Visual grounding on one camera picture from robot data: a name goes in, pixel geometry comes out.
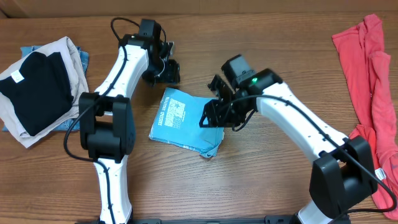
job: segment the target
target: gray cloth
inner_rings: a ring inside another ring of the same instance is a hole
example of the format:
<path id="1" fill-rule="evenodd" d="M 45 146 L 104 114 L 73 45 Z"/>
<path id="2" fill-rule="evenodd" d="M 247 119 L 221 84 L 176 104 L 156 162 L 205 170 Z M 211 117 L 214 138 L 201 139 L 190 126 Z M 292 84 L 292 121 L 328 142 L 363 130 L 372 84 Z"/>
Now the gray cloth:
<path id="1" fill-rule="evenodd" d="M 33 145 L 64 121 L 70 118 L 76 118 L 79 113 L 78 99 L 81 93 L 88 91 L 87 81 L 81 65 L 79 52 L 68 37 L 61 38 L 60 40 L 47 44 L 35 51 L 43 53 L 46 56 L 54 52 L 61 53 L 62 60 L 68 72 L 73 102 L 70 111 L 42 130 L 39 134 L 30 136 L 24 129 L 23 125 L 19 122 L 9 98 L 0 93 L 0 118 L 4 121 L 4 124 L 7 126 L 10 133 L 25 147 Z M 2 74 L 0 74 L 0 80 L 10 77 L 12 72 L 18 70 L 27 56 L 12 64 L 7 70 L 2 72 Z"/>

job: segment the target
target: blue fabric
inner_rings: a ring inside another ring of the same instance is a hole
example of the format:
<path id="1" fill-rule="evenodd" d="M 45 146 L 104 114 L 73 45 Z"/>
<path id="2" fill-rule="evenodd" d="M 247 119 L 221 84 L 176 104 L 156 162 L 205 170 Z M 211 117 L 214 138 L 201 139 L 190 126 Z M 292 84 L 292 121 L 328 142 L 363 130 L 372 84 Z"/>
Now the blue fabric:
<path id="1" fill-rule="evenodd" d="M 216 156 L 224 128 L 199 127 L 203 107 L 210 100 L 166 88 L 149 138 L 199 152 L 205 158 Z"/>
<path id="2" fill-rule="evenodd" d="M 21 51 L 22 51 L 22 57 L 25 57 L 26 55 L 30 54 L 31 52 L 37 50 L 41 48 L 41 46 L 30 46 L 30 47 L 21 47 Z M 87 67 L 88 67 L 88 53 L 81 51 L 80 47 L 76 47 L 77 51 L 79 52 L 80 55 L 80 60 L 81 60 L 81 65 L 83 66 L 83 71 L 86 75 L 86 71 L 87 71 Z M 65 122 L 63 122 L 62 124 L 60 124 L 58 127 L 54 128 L 53 131 L 66 131 L 68 130 L 68 128 L 72 125 L 74 119 L 68 119 Z M 77 122 L 77 124 L 75 125 L 75 127 L 73 127 L 72 131 L 78 131 L 80 129 L 80 123 Z M 2 131 L 8 131 L 7 127 L 3 127 Z"/>

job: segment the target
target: red cloth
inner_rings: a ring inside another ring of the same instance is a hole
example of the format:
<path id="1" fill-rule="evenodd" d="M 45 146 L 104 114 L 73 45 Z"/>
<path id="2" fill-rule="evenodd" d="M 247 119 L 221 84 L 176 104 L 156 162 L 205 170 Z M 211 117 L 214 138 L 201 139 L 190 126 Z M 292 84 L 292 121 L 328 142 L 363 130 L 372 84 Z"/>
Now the red cloth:
<path id="1" fill-rule="evenodd" d="M 395 142 L 396 114 L 389 88 L 390 55 L 384 53 L 384 34 L 381 20 L 368 15 L 364 21 L 340 34 L 332 36 L 340 56 L 349 95 L 361 124 L 350 138 L 361 135 L 372 149 L 374 168 L 383 168 L 387 178 L 383 182 L 398 194 L 398 147 Z M 388 208 L 392 200 L 378 187 L 372 195 L 378 208 Z M 398 210 L 385 213 L 398 220 Z"/>

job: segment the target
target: folded black shirt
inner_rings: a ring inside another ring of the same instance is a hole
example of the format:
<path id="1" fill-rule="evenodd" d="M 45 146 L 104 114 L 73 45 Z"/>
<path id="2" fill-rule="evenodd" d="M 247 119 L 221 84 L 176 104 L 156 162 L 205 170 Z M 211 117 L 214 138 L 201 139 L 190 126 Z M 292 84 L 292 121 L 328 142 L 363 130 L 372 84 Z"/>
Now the folded black shirt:
<path id="1" fill-rule="evenodd" d="M 10 99 L 28 134 L 35 136 L 72 107 L 68 72 L 60 52 L 48 57 L 32 52 L 19 73 L 24 79 L 19 82 L 12 77 L 1 80 L 0 92 Z"/>

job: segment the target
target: clothing tag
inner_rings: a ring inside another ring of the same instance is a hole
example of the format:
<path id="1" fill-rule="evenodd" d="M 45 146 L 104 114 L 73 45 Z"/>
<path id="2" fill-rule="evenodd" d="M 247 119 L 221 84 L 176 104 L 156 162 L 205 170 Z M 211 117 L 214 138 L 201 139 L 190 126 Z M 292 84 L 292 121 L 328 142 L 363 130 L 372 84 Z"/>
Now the clothing tag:
<path id="1" fill-rule="evenodd" d="M 379 180 L 384 180 L 386 178 L 386 173 L 384 173 L 384 170 L 382 168 L 378 168 L 374 172 L 376 173 L 376 176 Z"/>
<path id="2" fill-rule="evenodd" d="M 22 76 L 22 74 L 19 72 L 19 70 L 16 70 L 11 73 L 12 79 L 15 81 L 15 83 L 19 83 L 20 81 L 24 80 L 25 78 Z"/>

